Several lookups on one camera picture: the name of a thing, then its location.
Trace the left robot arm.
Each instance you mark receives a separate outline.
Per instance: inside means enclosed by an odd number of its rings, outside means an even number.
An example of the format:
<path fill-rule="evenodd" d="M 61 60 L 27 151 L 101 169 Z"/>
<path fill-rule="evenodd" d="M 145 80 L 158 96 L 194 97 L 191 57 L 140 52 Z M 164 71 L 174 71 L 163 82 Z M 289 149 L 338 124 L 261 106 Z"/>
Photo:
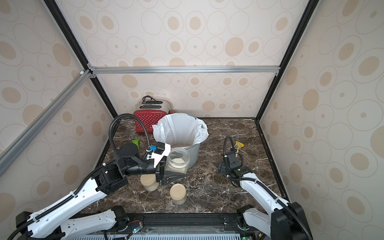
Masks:
<path fill-rule="evenodd" d="M 144 123 L 133 114 L 122 114 L 113 119 L 109 128 L 109 142 L 113 149 L 114 159 L 102 164 L 90 172 L 80 185 L 68 195 L 46 207 L 30 214 L 26 220 L 17 225 L 8 237 L 12 240 L 21 233 L 24 237 L 44 239 L 56 230 L 59 225 L 88 205 L 103 199 L 128 183 L 131 175 L 155 175 L 155 181 L 168 185 L 185 177 L 184 173 L 166 170 L 170 160 L 171 146 L 157 142 L 152 146 L 149 139 L 145 155 L 139 156 L 139 149 L 133 143 L 127 143 L 119 148 L 114 142 L 114 129 L 122 119 L 134 119 L 144 130 Z"/>

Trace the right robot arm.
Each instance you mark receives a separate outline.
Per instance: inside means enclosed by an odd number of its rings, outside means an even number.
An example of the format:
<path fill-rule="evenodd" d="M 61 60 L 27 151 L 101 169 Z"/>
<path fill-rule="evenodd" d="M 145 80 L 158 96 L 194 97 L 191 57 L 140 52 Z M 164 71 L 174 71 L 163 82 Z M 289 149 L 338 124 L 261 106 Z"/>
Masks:
<path fill-rule="evenodd" d="M 297 202 L 291 203 L 267 187 L 257 175 L 244 165 L 239 153 L 242 145 L 227 136 L 223 145 L 223 161 L 218 173 L 233 186 L 249 193 L 265 210 L 261 212 L 251 205 L 238 209 L 241 230 L 257 230 L 256 239 L 263 240 L 312 240 L 313 236 L 304 213 Z"/>

